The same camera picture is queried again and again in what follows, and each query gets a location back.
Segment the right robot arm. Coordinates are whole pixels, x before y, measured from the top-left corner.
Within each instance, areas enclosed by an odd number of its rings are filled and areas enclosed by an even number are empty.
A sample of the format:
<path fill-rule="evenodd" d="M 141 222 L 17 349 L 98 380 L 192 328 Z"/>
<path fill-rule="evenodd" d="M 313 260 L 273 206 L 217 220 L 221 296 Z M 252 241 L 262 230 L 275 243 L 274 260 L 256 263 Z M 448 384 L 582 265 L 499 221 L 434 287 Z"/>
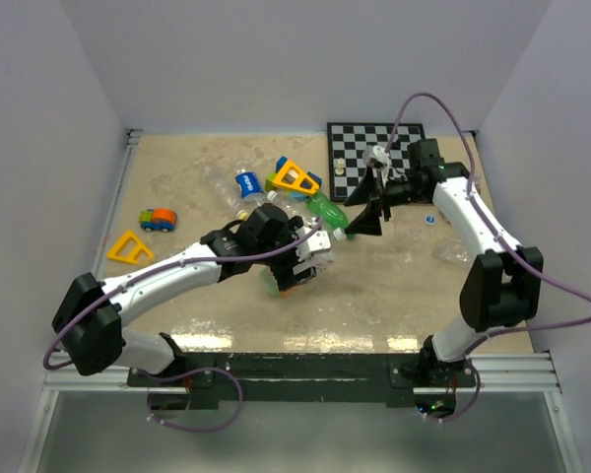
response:
<path fill-rule="evenodd" d="M 393 207 L 430 203 L 461 237 L 471 268 L 459 296 L 460 315 L 425 340 L 414 365 L 401 369 L 415 385 L 440 387 L 465 368 L 464 358 L 474 343 L 536 315 L 540 281 L 522 265 L 542 270 L 544 257 L 538 248 L 522 246 L 499 224 L 470 171 L 462 163 L 446 162 L 436 140 L 410 144 L 408 158 L 404 176 L 393 179 L 389 153 L 380 146 L 365 148 L 364 175 L 345 202 L 363 209 L 347 231 L 380 236 Z"/>

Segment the white green tea bottle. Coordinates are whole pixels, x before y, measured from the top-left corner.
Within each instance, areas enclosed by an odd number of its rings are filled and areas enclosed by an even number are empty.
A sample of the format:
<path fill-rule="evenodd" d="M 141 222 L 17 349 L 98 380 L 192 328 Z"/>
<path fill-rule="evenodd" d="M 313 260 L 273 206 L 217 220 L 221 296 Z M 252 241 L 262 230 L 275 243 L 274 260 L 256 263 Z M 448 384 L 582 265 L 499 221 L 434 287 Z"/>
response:
<path fill-rule="evenodd" d="M 263 269 L 259 275 L 267 293 L 273 297 L 285 297 L 295 288 L 308 283 L 324 272 L 336 259 L 335 252 L 330 250 L 311 256 L 299 263 L 294 269 L 279 274 L 271 268 Z"/>

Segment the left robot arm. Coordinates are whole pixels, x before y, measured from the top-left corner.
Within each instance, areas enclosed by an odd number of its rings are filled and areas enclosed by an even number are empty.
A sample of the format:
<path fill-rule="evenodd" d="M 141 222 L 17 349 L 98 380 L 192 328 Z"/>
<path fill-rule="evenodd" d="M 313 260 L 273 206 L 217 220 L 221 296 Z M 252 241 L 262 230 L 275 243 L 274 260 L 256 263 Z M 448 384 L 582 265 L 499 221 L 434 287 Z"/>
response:
<path fill-rule="evenodd" d="M 85 273 L 73 280 L 51 326 L 56 344 L 83 376 L 111 366 L 135 369 L 162 386 L 178 384 L 192 365 L 172 337 L 131 323 L 190 291 L 266 267 L 279 292 L 315 278 L 333 257 L 320 219 L 306 222 L 265 203 L 243 220 L 212 230 L 175 255 L 118 277 Z"/>

